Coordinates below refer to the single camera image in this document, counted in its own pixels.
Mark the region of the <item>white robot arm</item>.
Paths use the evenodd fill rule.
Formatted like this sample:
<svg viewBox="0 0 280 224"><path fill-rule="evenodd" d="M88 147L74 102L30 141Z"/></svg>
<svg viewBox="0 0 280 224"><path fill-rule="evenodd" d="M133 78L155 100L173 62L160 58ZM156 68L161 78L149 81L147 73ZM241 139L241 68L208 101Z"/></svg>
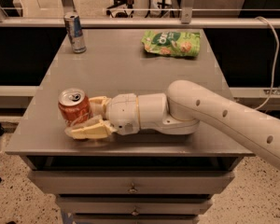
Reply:
<svg viewBox="0 0 280 224"><path fill-rule="evenodd" d="M155 130L165 134L194 133L202 121L280 170L280 119L226 99L196 83L178 80L166 93L93 97L91 112L69 123L74 139L103 139Z"/></svg>

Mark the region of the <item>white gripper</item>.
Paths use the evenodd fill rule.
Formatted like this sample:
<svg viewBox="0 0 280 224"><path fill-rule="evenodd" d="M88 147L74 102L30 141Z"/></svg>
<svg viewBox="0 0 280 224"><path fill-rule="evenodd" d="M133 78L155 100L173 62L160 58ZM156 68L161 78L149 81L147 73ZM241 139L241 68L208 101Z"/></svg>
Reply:
<svg viewBox="0 0 280 224"><path fill-rule="evenodd" d="M120 135L138 133L137 102L137 96L133 93L120 94L112 99L106 96L92 97L89 103L94 117L67 127L64 132L78 140L104 139L115 132Z"/></svg>

